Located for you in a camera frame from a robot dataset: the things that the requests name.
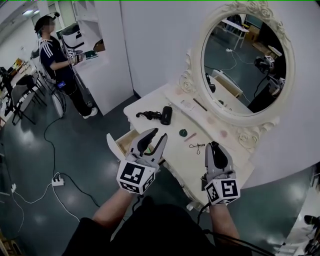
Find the black pants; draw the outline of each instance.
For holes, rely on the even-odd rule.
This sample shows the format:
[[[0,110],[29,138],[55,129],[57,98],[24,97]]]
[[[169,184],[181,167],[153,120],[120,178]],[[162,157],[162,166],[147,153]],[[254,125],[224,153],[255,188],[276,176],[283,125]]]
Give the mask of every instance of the black pants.
[[[65,86],[63,87],[63,91],[65,94],[67,94],[70,97],[76,110],[82,116],[85,117],[90,115],[91,108],[88,107],[87,104],[85,103],[82,93],[80,91],[80,88],[78,87],[74,79],[65,81]]]

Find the dressing table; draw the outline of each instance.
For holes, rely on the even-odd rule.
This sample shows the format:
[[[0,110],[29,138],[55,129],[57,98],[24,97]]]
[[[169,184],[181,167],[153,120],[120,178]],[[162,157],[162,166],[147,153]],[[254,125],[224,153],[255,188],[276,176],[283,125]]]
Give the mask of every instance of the dressing table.
[[[204,72],[205,47],[208,38],[212,36],[211,32],[222,20],[236,14],[254,15],[269,25],[279,38],[286,58],[286,77],[282,91],[273,104],[256,113],[210,77],[211,82],[216,83],[216,91],[212,93]],[[201,177],[206,172],[205,147],[200,147],[200,154],[197,154],[197,147],[190,148],[189,145],[208,144],[212,141],[221,144],[232,157],[238,186],[242,187],[254,170],[250,162],[251,154],[263,134],[279,121],[279,111],[293,86],[295,60],[282,23],[274,18],[267,2],[259,1],[228,3],[211,13],[201,28],[199,40],[187,53],[186,63],[187,69],[176,83],[165,84],[124,108],[124,114],[130,122],[130,131],[116,141],[112,139],[112,134],[108,134],[107,142],[112,152],[121,160],[138,134],[158,128],[151,142],[151,146],[155,147],[160,137],[166,133],[168,140],[162,155],[164,165],[192,200],[187,206],[191,210],[200,209],[207,204],[208,196],[202,191],[201,182]],[[224,99],[225,104],[219,102],[220,98]],[[170,125],[162,125],[159,120],[148,120],[143,116],[136,117],[138,112],[161,112],[164,106],[171,106],[173,110]],[[186,129],[186,137],[179,135],[182,129]],[[196,136],[185,141],[194,133]]]

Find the black cap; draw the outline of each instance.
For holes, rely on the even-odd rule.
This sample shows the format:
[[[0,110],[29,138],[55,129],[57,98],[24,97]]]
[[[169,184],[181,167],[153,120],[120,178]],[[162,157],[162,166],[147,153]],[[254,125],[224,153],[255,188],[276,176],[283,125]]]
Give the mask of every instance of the black cap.
[[[40,19],[38,19],[38,21],[36,22],[35,26],[34,26],[34,31],[36,33],[39,32],[39,30],[41,30],[41,28],[44,25],[48,25],[50,20],[54,20],[54,18],[50,17],[49,15],[45,15],[43,17],[41,17]]]

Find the open drawer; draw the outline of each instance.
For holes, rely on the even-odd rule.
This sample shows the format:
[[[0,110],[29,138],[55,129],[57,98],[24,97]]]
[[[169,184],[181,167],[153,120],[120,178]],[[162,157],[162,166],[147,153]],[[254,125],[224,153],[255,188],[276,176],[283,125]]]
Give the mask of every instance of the open drawer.
[[[121,161],[126,159],[126,154],[129,150],[131,142],[139,135],[140,134],[135,129],[133,129],[117,140],[114,140],[111,134],[108,133],[106,135],[106,141],[112,153],[114,153],[114,155]],[[149,145],[149,147],[146,149],[146,152],[152,152],[153,150],[154,148]],[[163,161],[164,159],[161,157],[159,163],[162,163]]]

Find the ceiling light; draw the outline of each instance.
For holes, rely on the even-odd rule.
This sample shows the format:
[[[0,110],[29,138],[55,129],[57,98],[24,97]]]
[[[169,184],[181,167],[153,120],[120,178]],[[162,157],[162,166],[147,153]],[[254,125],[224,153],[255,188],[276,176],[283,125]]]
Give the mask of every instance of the ceiling light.
[[[22,15],[29,15],[33,12],[33,10],[26,10]]]

